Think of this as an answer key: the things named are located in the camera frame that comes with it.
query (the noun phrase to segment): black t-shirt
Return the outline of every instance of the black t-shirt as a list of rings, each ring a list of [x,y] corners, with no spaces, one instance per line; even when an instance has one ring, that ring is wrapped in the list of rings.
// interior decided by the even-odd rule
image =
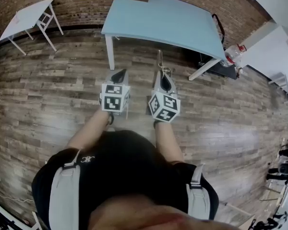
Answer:
[[[65,149],[52,156],[36,174],[32,193],[37,212],[49,227],[48,210],[51,185],[56,170],[71,162],[77,149]],[[171,165],[144,137],[132,131],[105,132],[96,145],[82,150],[77,163],[81,167],[79,184],[79,230],[87,230],[89,216],[108,198],[142,194],[158,205],[172,206],[188,212],[186,184],[196,166]],[[218,197],[202,177],[211,201],[210,219],[218,207]]]

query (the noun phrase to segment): white logo on shirt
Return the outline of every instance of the white logo on shirt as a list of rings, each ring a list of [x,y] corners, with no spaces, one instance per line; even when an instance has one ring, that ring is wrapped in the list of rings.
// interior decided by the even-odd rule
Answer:
[[[81,163],[89,163],[91,161],[91,158],[95,158],[95,156],[87,156],[87,157],[83,157],[83,161],[81,161]]]

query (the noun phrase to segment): brick wall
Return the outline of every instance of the brick wall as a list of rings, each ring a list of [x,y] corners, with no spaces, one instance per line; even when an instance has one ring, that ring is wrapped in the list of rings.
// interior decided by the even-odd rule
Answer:
[[[0,36],[17,10],[40,0],[0,0]],[[113,0],[54,0],[61,26],[103,24]],[[224,45],[240,43],[269,20],[254,0],[182,0],[216,13],[226,31]]]

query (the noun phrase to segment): white cube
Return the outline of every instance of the white cube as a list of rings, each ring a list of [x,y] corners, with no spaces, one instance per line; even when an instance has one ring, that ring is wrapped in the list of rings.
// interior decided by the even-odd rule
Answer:
[[[101,107],[103,111],[121,113],[129,102],[130,86],[101,85]]]
[[[149,101],[154,119],[170,123],[180,113],[180,100],[161,92],[154,92]]]

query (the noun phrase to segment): tabletop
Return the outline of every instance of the tabletop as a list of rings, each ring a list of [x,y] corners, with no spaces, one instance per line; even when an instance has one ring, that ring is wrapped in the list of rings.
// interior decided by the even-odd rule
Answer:
[[[211,13],[179,0],[114,0],[101,33],[157,41],[225,59]]]
[[[34,27],[52,1],[53,0],[43,0],[19,10],[5,28],[0,40]]]

